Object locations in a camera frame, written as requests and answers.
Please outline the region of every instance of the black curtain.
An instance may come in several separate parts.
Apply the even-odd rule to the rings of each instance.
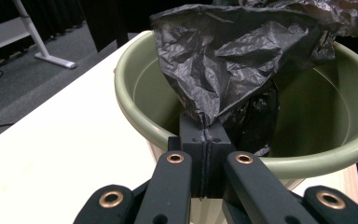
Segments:
[[[82,24],[84,17],[77,0],[21,0],[41,38],[46,41]],[[19,17],[12,0],[0,0],[0,23]],[[0,60],[25,51],[34,41],[30,36],[0,48]]]
[[[210,5],[213,0],[78,0],[98,51],[114,40],[120,47],[127,33],[150,30],[149,16],[185,4]]]

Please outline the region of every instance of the gray carpet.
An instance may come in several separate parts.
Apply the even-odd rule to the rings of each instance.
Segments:
[[[0,78],[0,126],[22,119],[117,49],[114,41],[97,52],[86,23],[45,44],[50,55],[77,63],[77,68],[36,59],[36,47],[0,64],[4,72]],[[0,127],[0,133],[9,126]]]

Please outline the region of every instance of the desk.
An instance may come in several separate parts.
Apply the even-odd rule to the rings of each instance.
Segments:
[[[135,189],[151,177],[150,147],[121,113],[114,86],[120,55],[140,35],[0,135],[0,223],[73,223],[96,189]],[[295,191],[311,185],[358,202],[355,166]]]

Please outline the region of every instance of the trash bag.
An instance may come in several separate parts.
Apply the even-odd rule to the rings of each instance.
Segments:
[[[204,128],[225,125],[279,71],[335,58],[328,28],[299,11],[184,5],[150,19],[161,71]]]
[[[237,150],[267,156],[278,122],[278,87],[269,80],[258,91],[227,115],[224,128]]]
[[[333,35],[358,36],[358,0],[239,0],[239,5],[302,11]]]

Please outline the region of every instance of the table surface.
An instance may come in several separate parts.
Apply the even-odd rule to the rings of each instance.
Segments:
[[[139,36],[95,65],[0,135],[0,223],[73,223],[90,195],[106,185],[135,189],[153,174],[147,141],[117,104],[114,69]],[[353,165],[304,180],[358,202]]]

